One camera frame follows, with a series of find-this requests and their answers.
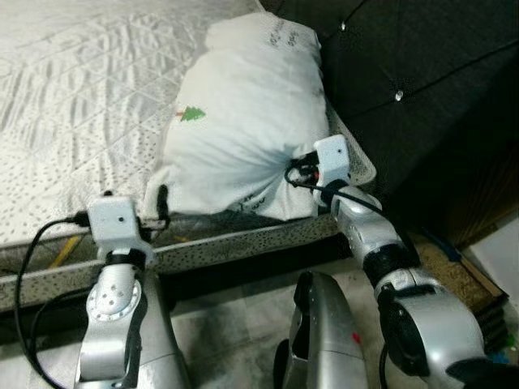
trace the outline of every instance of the white mattress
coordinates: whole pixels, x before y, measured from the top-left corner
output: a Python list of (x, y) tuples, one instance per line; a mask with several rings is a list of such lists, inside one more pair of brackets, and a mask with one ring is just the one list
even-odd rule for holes
[(257, 10), (255, 0), (2, 2), (0, 246), (105, 190), (139, 207), (208, 26)]

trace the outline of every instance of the yellow cable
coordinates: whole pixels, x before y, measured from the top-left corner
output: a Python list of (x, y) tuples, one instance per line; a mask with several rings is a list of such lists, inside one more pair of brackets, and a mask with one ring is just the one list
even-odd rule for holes
[(69, 253), (74, 248), (74, 246), (77, 245), (79, 240), (80, 240), (80, 237), (75, 236), (75, 237), (71, 237), (68, 241), (66, 241), (63, 248), (59, 251), (58, 256), (56, 257), (54, 262), (52, 262), (49, 265), (49, 267), (47, 267), (47, 269), (54, 269), (55, 267), (58, 267), (59, 265), (61, 265), (63, 260), (69, 255)]

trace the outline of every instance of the gray floor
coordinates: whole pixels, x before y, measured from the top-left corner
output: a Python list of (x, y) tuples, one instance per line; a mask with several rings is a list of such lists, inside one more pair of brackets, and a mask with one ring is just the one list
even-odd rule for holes
[[(345, 293), (358, 325), (369, 387), (379, 387), (378, 358), (383, 341), (367, 278), (350, 259), (327, 263), (315, 270), (333, 275)], [(193, 387), (272, 387), (274, 353), (278, 343), (288, 335), (299, 273), (276, 276), (178, 304), (172, 322)], [(51, 342), (52, 347), (47, 345), (41, 352), (42, 364), (55, 378), (72, 387), (80, 334), (64, 334)], [(419, 378), (404, 376), (391, 362), (387, 376), (389, 387), (425, 387)], [(47, 388), (30, 370), (17, 344), (0, 347), (0, 387)]]

